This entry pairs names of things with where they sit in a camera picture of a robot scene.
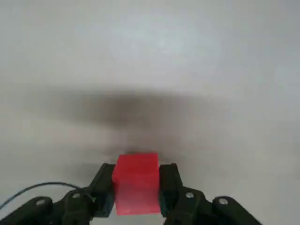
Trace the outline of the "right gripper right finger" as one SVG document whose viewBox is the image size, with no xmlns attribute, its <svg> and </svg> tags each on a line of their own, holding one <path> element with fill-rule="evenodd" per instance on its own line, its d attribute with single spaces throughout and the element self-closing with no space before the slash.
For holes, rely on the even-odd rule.
<svg viewBox="0 0 300 225">
<path fill-rule="evenodd" d="M 260 225 L 235 199 L 183 186 L 176 164 L 159 167 L 159 205 L 165 225 Z"/>
</svg>

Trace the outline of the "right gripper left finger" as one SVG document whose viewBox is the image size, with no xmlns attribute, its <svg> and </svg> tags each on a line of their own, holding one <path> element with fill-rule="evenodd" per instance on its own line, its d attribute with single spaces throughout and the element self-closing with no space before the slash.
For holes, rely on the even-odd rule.
<svg viewBox="0 0 300 225">
<path fill-rule="evenodd" d="M 115 193 L 112 174 L 115 165 L 104 163 L 87 187 L 72 190 L 53 202 L 47 196 L 30 199 L 2 219 L 4 225 L 88 225 L 94 218 L 109 217 Z"/>
</svg>

